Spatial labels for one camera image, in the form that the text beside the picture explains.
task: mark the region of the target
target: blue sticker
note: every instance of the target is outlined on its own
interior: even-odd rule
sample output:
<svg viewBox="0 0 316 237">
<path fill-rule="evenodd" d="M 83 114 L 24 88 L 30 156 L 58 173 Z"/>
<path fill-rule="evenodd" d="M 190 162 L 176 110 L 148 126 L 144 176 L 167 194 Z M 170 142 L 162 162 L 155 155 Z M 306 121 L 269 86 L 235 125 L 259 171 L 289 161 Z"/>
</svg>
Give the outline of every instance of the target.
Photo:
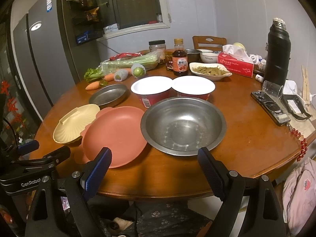
<svg viewBox="0 0 316 237">
<path fill-rule="evenodd" d="M 52 0 L 46 0 L 46 10 L 49 12 L 52 9 Z"/>
</svg>

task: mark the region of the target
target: pink clothing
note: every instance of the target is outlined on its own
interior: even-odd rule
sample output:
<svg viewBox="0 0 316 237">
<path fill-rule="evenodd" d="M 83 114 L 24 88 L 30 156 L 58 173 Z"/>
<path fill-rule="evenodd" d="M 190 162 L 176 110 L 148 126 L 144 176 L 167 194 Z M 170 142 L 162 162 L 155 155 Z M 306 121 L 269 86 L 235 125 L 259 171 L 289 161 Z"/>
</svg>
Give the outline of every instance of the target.
<svg viewBox="0 0 316 237">
<path fill-rule="evenodd" d="M 291 172 L 283 187 L 283 217 L 292 235 L 305 225 L 316 205 L 316 161 L 308 158 Z"/>
</svg>

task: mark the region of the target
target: black thermos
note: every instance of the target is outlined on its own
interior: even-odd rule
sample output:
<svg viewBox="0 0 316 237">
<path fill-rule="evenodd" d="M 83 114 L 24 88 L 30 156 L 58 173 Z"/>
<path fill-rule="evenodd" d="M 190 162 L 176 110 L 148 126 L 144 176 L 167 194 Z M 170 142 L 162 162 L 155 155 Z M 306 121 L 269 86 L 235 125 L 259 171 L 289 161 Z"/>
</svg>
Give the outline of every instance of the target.
<svg viewBox="0 0 316 237">
<path fill-rule="evenodd" d="M 291 41 L 286 31 L 285 22 L 274 18 L 268 34 L 268 58 L 263 81 L 284 86 L 288 75 Z"/>
</svg>

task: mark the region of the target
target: window frame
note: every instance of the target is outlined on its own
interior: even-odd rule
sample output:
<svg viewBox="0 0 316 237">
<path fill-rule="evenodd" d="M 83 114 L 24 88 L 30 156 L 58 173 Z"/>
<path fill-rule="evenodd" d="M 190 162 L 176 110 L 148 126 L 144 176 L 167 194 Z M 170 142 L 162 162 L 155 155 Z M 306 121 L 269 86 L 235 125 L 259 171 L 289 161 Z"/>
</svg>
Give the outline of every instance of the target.
<svg viewBox="0 0 316 237">
<path fill-rule="evenodd" d="M 169 20 L 170 16 L 168 13 L 167 0 L 159 0 L 159 3 L 160 3 L 160 8 L 161 8 L 161 14 L 162 14 L 162 22 L 120 29 L 116 32 L 104 34 L 103 37 L 97 39 L 97 41 L 99 42 L 106 39 L 111 39 L 114 37 L 119 37 L 119 36 L 131 34 L 135 32 L 140 32 L 140 31 L 160 29 L 160 28 L 170 28 L 170 20 Z"/>
</svg>

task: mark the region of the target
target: stainless steel bowl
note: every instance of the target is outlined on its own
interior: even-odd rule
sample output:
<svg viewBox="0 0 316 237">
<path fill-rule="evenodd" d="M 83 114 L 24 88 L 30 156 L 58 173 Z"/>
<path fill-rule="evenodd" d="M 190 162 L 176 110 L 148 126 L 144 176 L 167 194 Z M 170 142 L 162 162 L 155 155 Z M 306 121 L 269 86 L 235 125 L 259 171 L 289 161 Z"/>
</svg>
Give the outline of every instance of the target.
<svg viewBox="0 0 316 237">
<path fill-rule="evenodd" d="M 226 121 L 220 110 L 207 101 L 172 97 L 145 112 L 141 130 L 156 149 L 175 156 L 192 156 L 199 148 L 211 150 L 222 141 Z"/>
<path fill-rule="evenodd" d="M 186 49 L 185 52 L 188 54 L 188 64 L 191 62 L 200 62 L 200 54 L 202 53 L 199 50 L 194 50 L 194 49 Z"/>
<path fill-rule="evenodd" d="M 90 104 L 97 104 L 100 109 L 114 107 L 121 103 L 128 94 L 126 85 L 116 84 L 103 87 L 95 92 L 89 99 Z"/>
</svg>

